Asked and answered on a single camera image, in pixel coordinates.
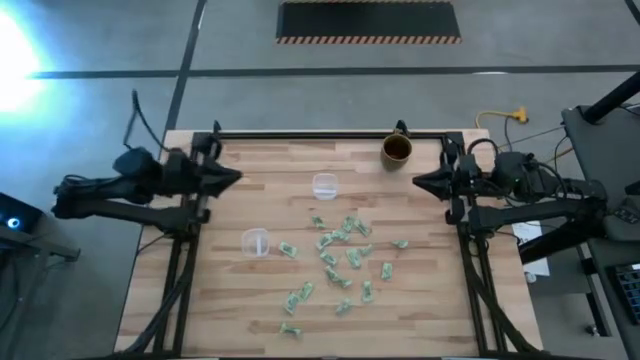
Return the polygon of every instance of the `plastic cup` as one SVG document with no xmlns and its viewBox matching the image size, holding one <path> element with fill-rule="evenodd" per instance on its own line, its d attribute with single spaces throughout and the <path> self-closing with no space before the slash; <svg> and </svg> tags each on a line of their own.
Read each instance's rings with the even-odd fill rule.
<svg viewBox="0 0 640 360">
<path fill-rule="evenodd" d="M 312 187 L 316 199 L 333 200 L 338 195 L 338 177 L 333 174 L 316 174 Z"/>
<path fill-rule="evenodd" d="M 265 229 L 250 229 L 242 234 L 242 253 L 248 257 L 263 257 L 269 254 L 269 232 Z"/>
</svg>

